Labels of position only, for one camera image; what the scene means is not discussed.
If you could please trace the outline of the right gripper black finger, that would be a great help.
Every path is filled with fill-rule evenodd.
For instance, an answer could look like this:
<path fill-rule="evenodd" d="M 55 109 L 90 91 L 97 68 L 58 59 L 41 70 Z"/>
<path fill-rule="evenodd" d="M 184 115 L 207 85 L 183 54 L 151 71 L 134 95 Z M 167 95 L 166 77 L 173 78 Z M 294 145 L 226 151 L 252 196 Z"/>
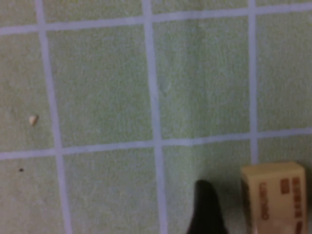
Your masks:
<path fill-rule="evenodd" d="M 195 182 L 194 209 L 188 234 L 227 234 L 217 192 L 206 180 Z"/>

